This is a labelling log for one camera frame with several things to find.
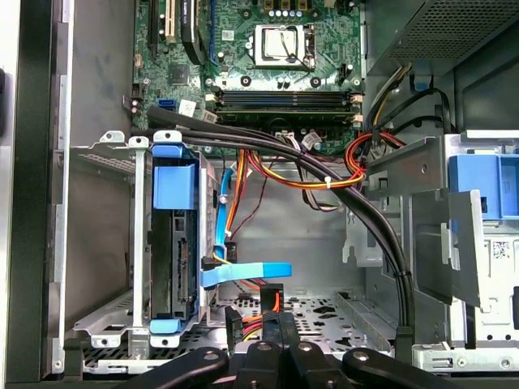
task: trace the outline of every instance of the cable bundle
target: cable bundle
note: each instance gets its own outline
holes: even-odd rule
[[[148,119],[153,124],[161,127],[179,125],[191,128],[191,130],[180,128],[183,140],[186,143],[248,150],[255,153],[269,152],[287,160],[292,160],[308,173],[314,175],[322,182],[326,182],[326,184],[308,183],[313,186],[306,186],[306,183],[301,182],[295,182],[294,184],[312,190],[318,187],[324,189],[323,186],[328,188],[329,185],[339,200],[366,225],[384,251],[384,257],[392,268],[397,281],[399,325],[414,329],[414,287],[400,242],[392,226],[380,211],[357,190],[352,188],[350,186],[351,182],[347,182],[355,179],[355,177],[345,180],[307,152],[297,151],[282,143],[279,139],[259,131],[202,122],[157,107],[151,107],[148,110]],[[249,162],[254,160],[254,155],[254,153],[251,153]]]

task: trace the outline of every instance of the vent grille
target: vent grille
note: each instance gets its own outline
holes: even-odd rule
[[[519,15],[517,0],[436,0],[391,58],[457,59]]]

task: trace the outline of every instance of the black cable sleeve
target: black cable sleeve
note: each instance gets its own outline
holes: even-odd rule
[[[448,97],[438,88],[426,89],[425,91],[419,92],[413,95],[408,100],[404,101],[402,104],[398,105],[393,111],[391,111],[388,115],[386,115],[375,127],[373,127],[373,131],[381,130],[384,128],[386,124],[392,121],[396,116],[402,113],[404,110],[408,109],[412,104],[416,103],[418,100],[421,100],[423,97],[430,96],[434,93],[440,94],[441,104],[442,104],[442,120],[444,125],[444,134],[451,134],[451,113],[450,113],[450,104],[448,103]]]
[[[391,135],[396,135],[405,130],[407,127],[415,126],[421,122],[443,123],[443,119],[440,116],[418,116],[417,118],[413,118],[403,124],[400,124],[398,127],[390,130],[389,133]],[[453,124],[451,124],[451,132],[454,134],[457,133],[457,129]]]

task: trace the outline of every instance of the motherboard chip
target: motherboard chip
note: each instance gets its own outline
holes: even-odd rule
[[[170,64],[168,69],[169,85],[187,85],[189,83],[189,65]]]

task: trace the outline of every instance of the pcie slot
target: pcie slot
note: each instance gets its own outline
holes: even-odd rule
[[[149,0],[148,2],[148,47],[152,57],[157,56],[157,46],[159,40],[159,0]]]
[[[176,16],[175,0],[165,0],[165,39],[168,43],[177,41],[175,18]]]

